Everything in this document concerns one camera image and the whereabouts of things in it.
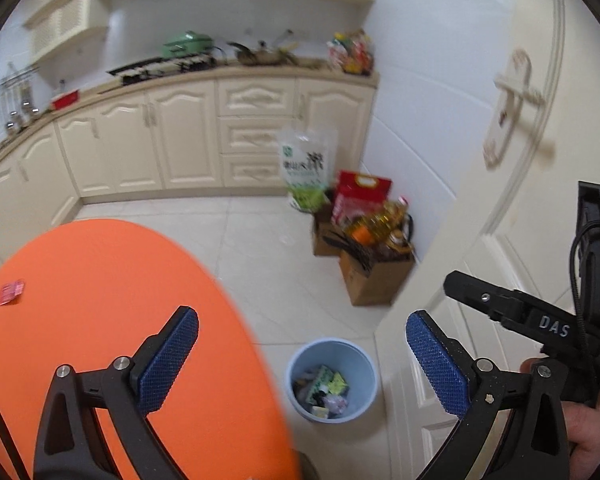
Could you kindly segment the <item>person's right hand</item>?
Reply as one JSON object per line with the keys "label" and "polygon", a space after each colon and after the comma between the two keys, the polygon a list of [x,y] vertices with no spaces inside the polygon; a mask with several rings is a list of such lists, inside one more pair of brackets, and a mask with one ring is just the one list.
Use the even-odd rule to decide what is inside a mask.
{"label": "person's right hand", "polygon": [[570,445],[569,478],[600,479],[600,390],[591,389],[585,402],[562,401]]}

